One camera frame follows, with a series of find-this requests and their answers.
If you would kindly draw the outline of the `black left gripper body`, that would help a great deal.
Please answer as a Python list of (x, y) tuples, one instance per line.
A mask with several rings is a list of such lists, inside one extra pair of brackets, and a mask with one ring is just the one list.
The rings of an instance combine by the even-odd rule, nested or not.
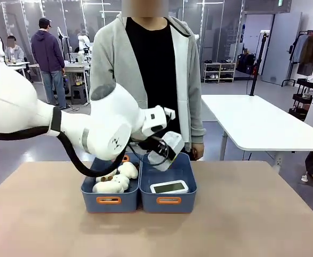
[(145, 141), (142, 141), (142, 149), (148, 152), (154, 151), (167, 160), (169, 160), (169, 152), (175, 152), (170, 145), (158, 137), (148, 137)]

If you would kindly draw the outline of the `person's left hand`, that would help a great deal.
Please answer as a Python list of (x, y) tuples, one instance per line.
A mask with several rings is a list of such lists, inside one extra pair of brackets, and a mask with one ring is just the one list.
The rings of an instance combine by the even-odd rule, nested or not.
[(201, 159), (204, 155), (204, 143), (193, 143), (192, 154), (194, 161)]

